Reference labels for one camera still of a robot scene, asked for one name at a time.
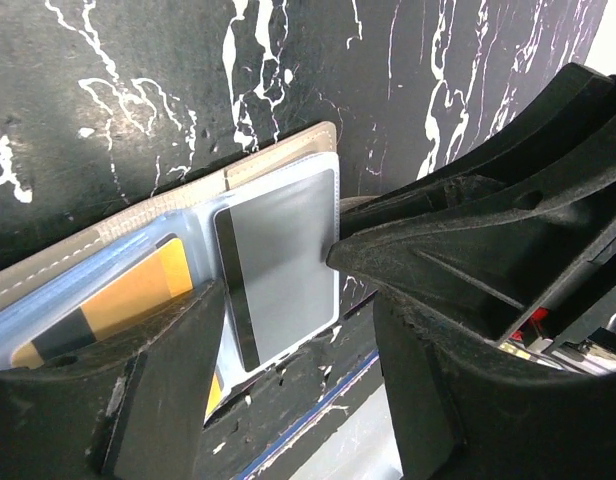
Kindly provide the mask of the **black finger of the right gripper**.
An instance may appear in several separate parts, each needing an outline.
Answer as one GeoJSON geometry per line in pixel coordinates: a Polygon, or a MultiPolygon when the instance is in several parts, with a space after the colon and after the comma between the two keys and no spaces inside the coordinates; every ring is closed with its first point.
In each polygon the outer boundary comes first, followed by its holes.
{"type": "Polygon", "coordinates": [[[345,211],[341,233],[455,207],[509,187],[567,154],[616,114],[616,75],[569,63],[508,125],[454,162],[345,211]]]}
{"type": "Polygon", "coordinates": [[[616,172],[414,184],[346,212],[327,262],[425,330],[566,340],[616,311],[616,172]]]}

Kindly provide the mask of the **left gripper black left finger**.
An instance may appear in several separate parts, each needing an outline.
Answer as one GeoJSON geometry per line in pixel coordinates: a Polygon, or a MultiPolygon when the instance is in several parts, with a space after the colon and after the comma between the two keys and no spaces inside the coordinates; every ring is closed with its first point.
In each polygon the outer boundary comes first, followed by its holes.
{"type": "Polygon", "coordinates": [[[106,340],[0,372],[0,479],[189,479],[224,321],[211,281],[106,340]]]}

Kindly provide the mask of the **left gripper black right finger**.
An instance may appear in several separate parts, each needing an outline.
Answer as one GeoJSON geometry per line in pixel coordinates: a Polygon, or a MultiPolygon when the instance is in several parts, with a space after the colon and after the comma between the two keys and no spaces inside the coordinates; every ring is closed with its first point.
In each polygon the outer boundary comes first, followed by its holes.
{"type": "Polygon", "coordinates": [[[616,479],[616,373],[532,363],[380,294],[374,326],[407,479],[616,479]]]}

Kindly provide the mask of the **grey card black stripe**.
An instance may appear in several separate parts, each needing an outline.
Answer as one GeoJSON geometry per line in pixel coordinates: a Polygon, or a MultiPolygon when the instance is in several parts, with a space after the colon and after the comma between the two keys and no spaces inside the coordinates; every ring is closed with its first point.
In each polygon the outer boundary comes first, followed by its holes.
{"type": "Polygon", "coordinates": [[[214,216],[221,273],[245,371],[303,342],[337,316],[336,177],[326,169],[226,206],[214,216]]]}

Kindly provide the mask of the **grey leather card holder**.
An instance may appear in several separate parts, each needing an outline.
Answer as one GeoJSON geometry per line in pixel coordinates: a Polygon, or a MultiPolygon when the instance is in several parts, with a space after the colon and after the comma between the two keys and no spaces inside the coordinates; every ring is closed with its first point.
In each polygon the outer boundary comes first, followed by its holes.
{"type": "MultiPolygon", "coordinates": [[[[224,280],[214,216],[226,206],[330,169],[336,177],[338,238],[336,137],[333,123],[320,122],[208,176],[151,197],[0,272],[0,371],[27,368],[11,364],[18,347],[155,251],[156,244],[170,234],[184,244],[193,289],[213,279],[224,280]]],[[[339,276],[337,293],[338,316],[339,276]]],[[[238,385],[295,352],[337,316],[271,362],[247,372],[228,295],[207,412],[216,411],[238,385]]]]}

